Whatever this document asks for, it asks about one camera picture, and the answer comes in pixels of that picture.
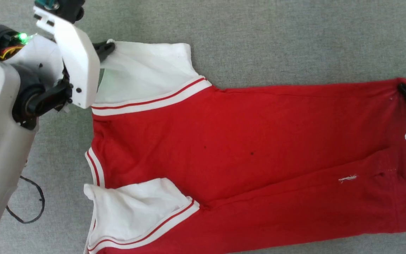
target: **green led light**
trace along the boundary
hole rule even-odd
[[[27,34],[25,34],[25,33],[18,34],[18,38],[20,38],[20,40],[24,41],[27,39]]]

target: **red fabric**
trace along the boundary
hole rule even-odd
[[[164,108],[94,115],[106,188],[167,177],[201,207],[151,244],[98,254],[222,254],[406,231],[400,82],[210,87]]]

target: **white trim with red stripe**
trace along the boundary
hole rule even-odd
[[[177,209],[168,217],[165,217],[164,219],[159,221],[155,227],[152,227],[150,230],[140,235],[139,237],[131,239],[127,242],[120,242],[106,236],[99,239],[97,241],[97,244],[89,245],[89,253],[96,254],[103,248],[109,247],[116,249],[134,249],[152,243],[200,209],[200,204],[197,201],[190,197],[188,197],[188,199],[189,204],[187,206],[183,206],[182,208]]]
[[[93,206],[93,212],[92,212],[92,220],[90,223],[90,228],[89,228],[89,233],[87,234],[87,239],[86,239],[86,247],[84,248],[84,254],[89,254],[89,249],[87,248],[89,246],[90,242],[90,235],[92,234],[93,230],[95,230],[95,226],[97,225],[97,220],[95,218],[95,206]]]
[[[92,148],[87,151],[85,157],[89,163],[90,169],[92,169],[93,184],[104,188],[106,185],[104,182],[103,167]]]
[[[110,104],[95,103],[92,105],[92,112],[97,116],[111,116],[163,108],[179,103],[211,86],[212,84],[205,77],[199,76],[186,82],[175,91],[147,100],[131,100]]]

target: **white sleeve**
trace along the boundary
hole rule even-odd
[[[120,103],[174,91],[198,77],[190,45],[116,42],[116,49],[101,63],[105,69],[95,103]]]
[[[152,243],[199,210],[168,179],[106,189],[84,185],[93,201],[92,226],[86,249],[134,249]]]

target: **white thread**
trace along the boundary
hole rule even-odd
[[[351,175],[351,176],[348,176],[348,177],[344,177],[344,178],[338,179],[338,181],[343,183],[344,180],[354,180],[354,179],[356,179],[356,175]]]

